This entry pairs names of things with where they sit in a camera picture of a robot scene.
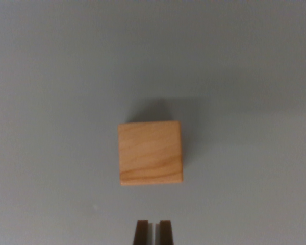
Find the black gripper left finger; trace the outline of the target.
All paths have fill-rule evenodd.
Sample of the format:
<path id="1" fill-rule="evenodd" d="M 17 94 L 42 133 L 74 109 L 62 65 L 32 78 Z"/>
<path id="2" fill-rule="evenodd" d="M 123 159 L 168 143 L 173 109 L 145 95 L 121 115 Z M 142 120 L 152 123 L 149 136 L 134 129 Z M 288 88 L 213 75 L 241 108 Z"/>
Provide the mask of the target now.
<path id="1" fill-rule="evenodd" d="M 153 233 L 153 223 L 150 223 L 147 220 L 138 220 L 133 245 L 153 245 Z"/>

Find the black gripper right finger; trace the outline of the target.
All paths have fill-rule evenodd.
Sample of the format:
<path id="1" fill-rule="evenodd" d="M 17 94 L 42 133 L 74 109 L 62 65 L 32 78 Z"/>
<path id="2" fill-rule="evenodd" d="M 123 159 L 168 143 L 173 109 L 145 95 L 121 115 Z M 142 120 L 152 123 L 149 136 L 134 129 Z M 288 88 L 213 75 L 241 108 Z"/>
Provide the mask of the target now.
<path id="1" fill-rule="evenodd" d="M 171 221 L 162 220 L 155 225 L 155 245 L 174 245 Z"/>

